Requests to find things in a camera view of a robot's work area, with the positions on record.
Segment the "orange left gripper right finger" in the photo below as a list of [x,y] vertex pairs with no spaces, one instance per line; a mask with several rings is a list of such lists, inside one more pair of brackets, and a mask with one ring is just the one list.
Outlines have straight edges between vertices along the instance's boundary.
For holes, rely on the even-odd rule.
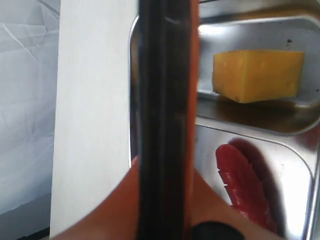
[[280,240],[281,238],[228,206],[194,169],[191,239]]

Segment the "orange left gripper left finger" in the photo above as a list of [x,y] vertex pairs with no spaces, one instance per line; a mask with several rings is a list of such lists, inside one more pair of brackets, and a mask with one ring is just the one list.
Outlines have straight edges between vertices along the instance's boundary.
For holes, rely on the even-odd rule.
[[139,158],[110,195],[54,240],[135,240],[139,220]]

